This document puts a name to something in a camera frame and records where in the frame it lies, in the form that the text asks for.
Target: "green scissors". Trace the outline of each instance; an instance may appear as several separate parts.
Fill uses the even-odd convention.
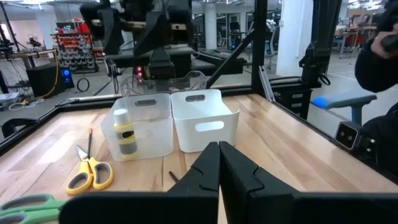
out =
[[[26,205],[40,202],[42,202],[40,205]],[[35,224],[58,220],[64,204],[64,201],[55,200],[49,194],[20,197],[0,206],[0,224],[11,222]]]

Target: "scissors blade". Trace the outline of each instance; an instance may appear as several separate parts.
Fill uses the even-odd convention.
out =
[[[79,145],[76,146],[77,154],[79,155],[82,161],[88,161],[88,154],[83,150],[83,148]]]

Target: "wooden tabletop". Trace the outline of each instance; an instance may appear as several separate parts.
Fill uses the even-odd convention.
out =
[[[240,110],[235,147],[271,174],[301,191],[398,192],[398,186],[297,121],[259,95],[223,98]],[[0,157],[0,204],[21,195],[47,193],[59,200],[78,172],[76,145],[87,144],[93,128],[92,156],[114,169],[106,190],[167,191],[200,153],[179,150],[163,158],[130,162],[112,159],[100,124],[109,109],[62,113]],[[219,223],[226,223],[220,199]]]
[[[54,54],[56,51],[53,50],[43,50],[39,52],[14,52],[13,54],[8,55],[8,58],[27,58],[27,57],[36,57],[37,54],[45,55],[45,54]],[[6,59],[5,55],[0,55],[0,59]]]

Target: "blue chair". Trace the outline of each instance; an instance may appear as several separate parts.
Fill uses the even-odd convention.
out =
[[[313,104],[325,110],[350,106],[352,122],[362,125],[362,107],[376,99],[373,92],[360,89],[319,96],[313,100]]]

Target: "speaker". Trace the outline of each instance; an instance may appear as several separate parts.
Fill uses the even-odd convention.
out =
[[[50,63],[27,69],[26,74],[29,79],[30,86],[32,87],[33,94],[36,97],[48,94],[54,85],[54,90],[45,98],[50,98],[65,91],[65,80],[61,69],[58,68],[57,73],[57,66],[54,64]]]

